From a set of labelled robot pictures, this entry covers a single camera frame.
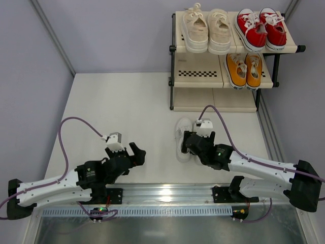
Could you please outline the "white sneaker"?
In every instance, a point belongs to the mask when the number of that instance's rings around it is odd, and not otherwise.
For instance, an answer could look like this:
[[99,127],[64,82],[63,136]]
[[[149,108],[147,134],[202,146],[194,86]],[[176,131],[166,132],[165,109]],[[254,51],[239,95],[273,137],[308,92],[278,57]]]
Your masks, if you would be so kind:
[[197,119],[194,123],[193,123],[193,131],[194,132],[200,132],[201,131],[201,125],[202,125],[203,121],[201,119]]
[[179,162],[185,163],[190,160],[190,153],[188,151],[182,152],[183,139],[185,131],[192,132],[193,126],[189,118],[181,118],[175,127],[175,140],[176,140],[176,158]]

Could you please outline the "beige lace sneaker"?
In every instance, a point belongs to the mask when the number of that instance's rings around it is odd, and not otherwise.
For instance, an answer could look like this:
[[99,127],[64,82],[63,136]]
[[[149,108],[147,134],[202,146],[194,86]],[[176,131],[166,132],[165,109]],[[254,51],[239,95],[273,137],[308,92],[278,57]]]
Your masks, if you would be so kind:
[[181,33],[186,50],[191,53],[204,53],[208,49],[208,26],[201,11],[201,4],[195,3],[185,10],[181,18]]
[[208,51],[216,55],[225,55],[231,47],[232,31],[228,13],[222,9],[213,9],[207,17],[209,40]]

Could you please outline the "red canvas sneaker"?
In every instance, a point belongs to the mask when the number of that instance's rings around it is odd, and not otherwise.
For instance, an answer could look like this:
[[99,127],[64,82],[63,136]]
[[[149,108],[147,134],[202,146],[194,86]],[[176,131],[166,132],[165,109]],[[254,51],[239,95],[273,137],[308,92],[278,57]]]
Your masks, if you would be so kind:
[[234,27],[249,52],[261,52],[266,43],[267,31],[259,16],[251,9],[238,12]]
[[272,8],[263,8],[259,13],[259,18],[267,31],[266,48],[271,51],[283,50],[286,45],[284,17]]

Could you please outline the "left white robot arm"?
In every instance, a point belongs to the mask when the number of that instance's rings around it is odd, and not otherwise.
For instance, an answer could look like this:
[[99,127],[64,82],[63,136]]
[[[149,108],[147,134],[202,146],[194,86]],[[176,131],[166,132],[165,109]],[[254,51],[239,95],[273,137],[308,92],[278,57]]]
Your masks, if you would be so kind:
[[126,148],[111,150],[106,147],[107,157],[87,161],[69,171],[62,179],[50,178],[35,182],[12,179],[8,182],[8,220],[29,217],[37,208],[69,202],[102,204],[108,197],[107,185],[112,185],[122,175],[145,163],[146,151],[135,143],[129,144],[133,154]]

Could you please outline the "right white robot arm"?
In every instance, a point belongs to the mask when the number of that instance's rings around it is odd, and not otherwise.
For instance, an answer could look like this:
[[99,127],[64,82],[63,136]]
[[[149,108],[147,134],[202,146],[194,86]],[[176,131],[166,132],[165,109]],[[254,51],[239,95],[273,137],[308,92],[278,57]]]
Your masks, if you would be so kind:
[[229,187],[234,201],[258,197],[283,199],[300,210],[317,211],[322,182],[310,163],[253,158],[230,145],[214,144],[214,137],[214,132],[203,137],[185,131],[181,150],[197,156],[203,165],[214,170],[238,172]]

